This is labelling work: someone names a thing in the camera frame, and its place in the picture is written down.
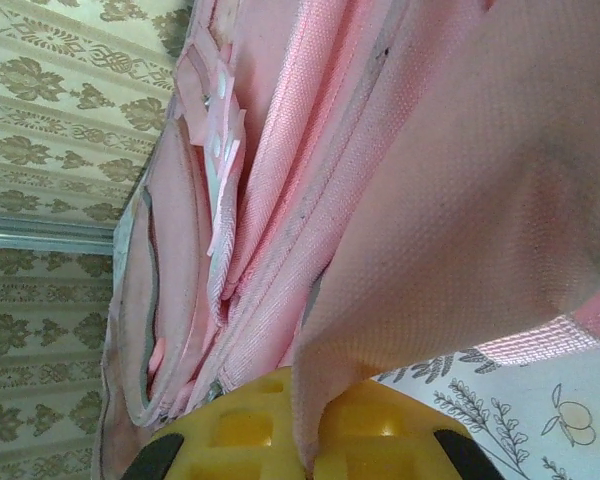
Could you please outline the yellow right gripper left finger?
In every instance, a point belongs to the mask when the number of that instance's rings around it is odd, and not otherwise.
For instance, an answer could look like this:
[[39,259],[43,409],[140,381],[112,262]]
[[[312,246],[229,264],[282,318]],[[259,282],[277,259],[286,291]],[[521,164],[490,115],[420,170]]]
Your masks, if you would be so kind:
[[275,370],[161,428],[126,479],[305,479],[291,434],[290,369]]

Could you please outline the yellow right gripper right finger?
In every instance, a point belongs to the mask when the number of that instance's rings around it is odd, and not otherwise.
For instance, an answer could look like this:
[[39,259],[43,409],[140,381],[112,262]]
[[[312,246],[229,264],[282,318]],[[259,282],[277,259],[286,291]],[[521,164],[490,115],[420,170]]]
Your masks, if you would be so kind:
[[325,408],[315,477],[489,480],[503,475],[460,422],[366,380]]

